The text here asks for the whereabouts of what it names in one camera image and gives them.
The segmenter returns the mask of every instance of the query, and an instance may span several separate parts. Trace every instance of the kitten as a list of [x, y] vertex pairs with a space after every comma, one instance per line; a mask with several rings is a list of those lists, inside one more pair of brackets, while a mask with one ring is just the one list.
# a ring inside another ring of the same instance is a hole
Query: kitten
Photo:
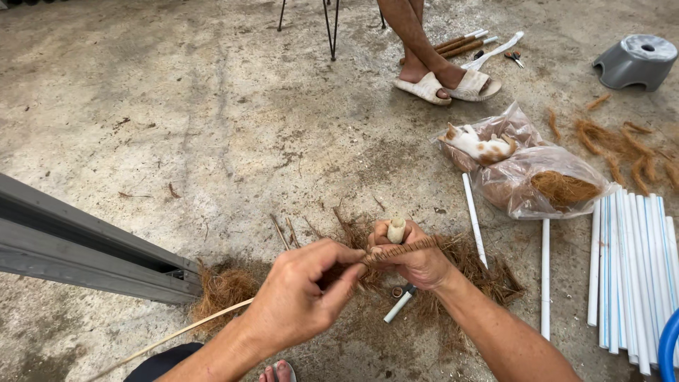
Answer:
[[470, 124], [459, 128], [448, 122], [448, 131], [439, 140], [466, 152], [484, 167], [509, 158], [517, 148], [516, 141], [505, 134], [502, 139], [493, 134], [489, 141], [479, 141], [479, 135]]

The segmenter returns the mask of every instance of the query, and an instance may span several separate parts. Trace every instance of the left hand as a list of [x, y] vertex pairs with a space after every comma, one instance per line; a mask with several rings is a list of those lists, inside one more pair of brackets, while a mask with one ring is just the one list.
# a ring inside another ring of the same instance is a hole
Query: left hand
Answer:
[[283, 252], [259, 289], [255, 300], [238, 318], [241, 330], [252, 336], [263, 356], [300, 344], [329, 328], [353, 294], [367, 267], [347, 268], [329, 289], [321, 292], [316, 281], [336, 262], [358, 262], [365, 251], [350, 249], [331, 239]]

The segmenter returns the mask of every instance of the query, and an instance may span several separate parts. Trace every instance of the plastic stool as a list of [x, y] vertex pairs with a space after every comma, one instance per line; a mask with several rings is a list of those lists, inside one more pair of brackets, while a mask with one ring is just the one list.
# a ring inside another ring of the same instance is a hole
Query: plastic stool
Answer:
[[654, 92], [677, 59], [677, 48], [671, 42], [653, 35], [631, 35], [610, 47], [592, 66], [601, 65], [601, 83], [622, 89], [627, 85], [643, 84]]

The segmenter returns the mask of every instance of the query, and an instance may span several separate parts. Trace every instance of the right hand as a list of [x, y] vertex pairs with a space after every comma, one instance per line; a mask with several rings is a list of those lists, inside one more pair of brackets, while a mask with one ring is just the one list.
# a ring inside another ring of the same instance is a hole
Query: right hand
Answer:
[[[375, 231], [368, 236], [369, 252], [385, 251], [396, 246], [386, 237], [388, 227], [389, 220], [375, 222]], [[404, 243], [414, 243], [424, 237], [426, 234], [415, 222], [405, 221]], [[421, 290], [435, 290], [450, 279], [464, 277], [436, 247], [383, 259], [375, 263], [375, 267], [383, 271], [394, 269]]]

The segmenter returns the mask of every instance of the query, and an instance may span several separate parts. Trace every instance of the scissors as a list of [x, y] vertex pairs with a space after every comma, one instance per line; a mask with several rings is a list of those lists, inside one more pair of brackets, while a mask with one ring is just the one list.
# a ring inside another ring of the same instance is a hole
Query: scissors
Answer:
[[516, 61], [517, 65], [519, 65], [521, 69], [524, 68], [524, 64], [522, 64], [521, 61], [519, 60], [519, 58], [521, 58], [521, 53], [518, 52], [517, 50], [515, 50], [514, 52], [505, 52], [504, 56]]

